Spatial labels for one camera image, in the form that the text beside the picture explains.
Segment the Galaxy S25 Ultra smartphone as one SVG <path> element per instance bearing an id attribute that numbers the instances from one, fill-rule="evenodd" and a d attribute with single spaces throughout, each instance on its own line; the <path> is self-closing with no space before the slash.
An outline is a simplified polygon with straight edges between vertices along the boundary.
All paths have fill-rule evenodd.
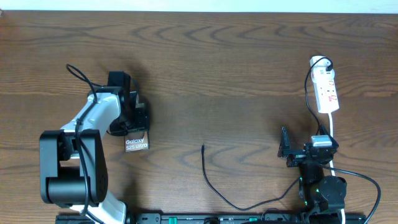
<path id="1" fill-rule="evenodd" d="M 125 136 L 125 152 L 146 151 L 149 150 L 149 148 L 149 134 L 147 131 L 129 133 L 127 136 Z"/>

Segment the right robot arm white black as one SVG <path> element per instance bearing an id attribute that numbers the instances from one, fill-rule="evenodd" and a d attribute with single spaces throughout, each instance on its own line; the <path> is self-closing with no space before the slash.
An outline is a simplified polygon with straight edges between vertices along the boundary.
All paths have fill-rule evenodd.
<path id="1" fill-rule="evenodd" d="M 299 193 L 306 204 L 300 218 L 305 223 L 346 223 L 347 183 L 344 178 L 325 175 L 323 171 L 323 166 L 333 160 L 338 147 L 331 134 L 320 126 L 319 135 L 312 136 L 302 149 L 295 149 L 287 128 L 282 128 L 277 156 L 286 159 L 287 167 L 299 169 Z"/>

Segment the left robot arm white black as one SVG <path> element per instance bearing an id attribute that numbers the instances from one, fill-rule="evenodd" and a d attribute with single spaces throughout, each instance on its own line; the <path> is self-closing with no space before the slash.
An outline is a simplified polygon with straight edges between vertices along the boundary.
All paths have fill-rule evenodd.
<path id="1" fill-rule="evenodd" d="M 94 223 L 134 223 L 128 206 L 108 189 L 102 140 L 148 131 L 146 106 L 138 91 L 102 86 L 88 93 L 81 111 L 59 130 L 39 138 L 40 196 Z"/>

